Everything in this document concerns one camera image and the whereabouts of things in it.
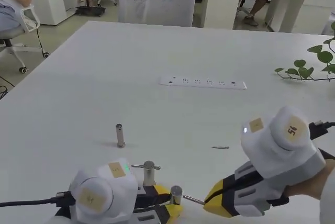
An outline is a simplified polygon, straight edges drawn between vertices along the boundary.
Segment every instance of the label sticker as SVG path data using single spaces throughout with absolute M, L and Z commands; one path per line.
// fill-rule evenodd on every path
M 250 130 L 252 133 L 262 130 L 264 128 L 261 118 L 255 119 L 249 123 Z
M 284 129 L 284 134 L 286 139 L 290 142 L 296 142 L 305 130 L 306 124 L 300 118 L 291 116 L 286 128 Z
M 108 166 L 114 178 L 120 178 L 126 176 L 119 162 L 109 163 Z
M 105 201 L 106 198 L 104 196 L 97 195 L 87 188 L 84 188 L 79 196 L 80 204 L 96 212 L 102 211 Z

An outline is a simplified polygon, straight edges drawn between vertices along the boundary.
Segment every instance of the small metal pin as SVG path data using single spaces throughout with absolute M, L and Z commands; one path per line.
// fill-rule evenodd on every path
M 171 199 L 170 204 L 180 205 L 183 196 L 183 190 L 180 186 L 171 187 Z
M 118 148 L 125 147 L 126 143 L 124 141 L 124 132 L 122 130 L 121 124 L 116 125 L 116 137 L 117 137 L 117 147 Z
M 183 195 L 183 198 L 184 198 L 184 199 L 187 199 L 187 200 L 190 200 L 190 201 L 192 201 L 192 202 L 198 203 L 198 204 L 203 205 L 203 206 L 206 205 L 206 203 L 205 203 L 204 201 L 199 200 L 199 199 L 192 198 L 192 197 L 187 196 L 187 195 Z
M 212 147 L 214 149 L 229 149 L 229 147 Z
M 134 167 L 134 168 L 144 168 L 144 165 L 131 165 L 131 167 Z M 155 170 L 160 170 L 161 167 L 159 165 L 155 165 L 153 167 Z
M 160 170 L 161 167 L 155 165 L 152 161 L 145 161 L 143 165 L 131 165 L 134 168 L 143 168 L 144 170 L 144 180 L 143 186 L 153 186 L 155 185 L 155 170 Z

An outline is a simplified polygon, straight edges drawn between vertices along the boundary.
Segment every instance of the metal cylinder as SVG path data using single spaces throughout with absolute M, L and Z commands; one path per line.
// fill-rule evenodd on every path
M 117 137 L 117 147 L 118 148 L 125 147 L 126 143 L 124 141 L 124 132 L 122 130 L 121 124 L 116 125 L 116 137 Z
M 144 181 L 143 186 L 153 186 L 155 185 L 155 164 L 148 160 L 143 164 L 144 170 Z
M 183 190 L 180 186 L 171 187 L 170 204 L 180 205 L 183 197 Z

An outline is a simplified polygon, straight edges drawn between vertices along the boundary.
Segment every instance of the desk drawer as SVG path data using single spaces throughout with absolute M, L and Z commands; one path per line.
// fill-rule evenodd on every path
M 335 8 L 335 0 L 305 0 L 304 5 Z

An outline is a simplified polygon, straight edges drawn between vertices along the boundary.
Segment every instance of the black base stand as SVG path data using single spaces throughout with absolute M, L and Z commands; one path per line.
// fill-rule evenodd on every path
M 75 14 L 80 16 L 102 16 L 105 13 L 105 8 L 102 7 L 78 7 Z
M 102 16 L 105 13 L 105 8 L 91 7 L 89 0 L 86 0 L 86 5 L 78 7 L 75 14 L 81 16 Z

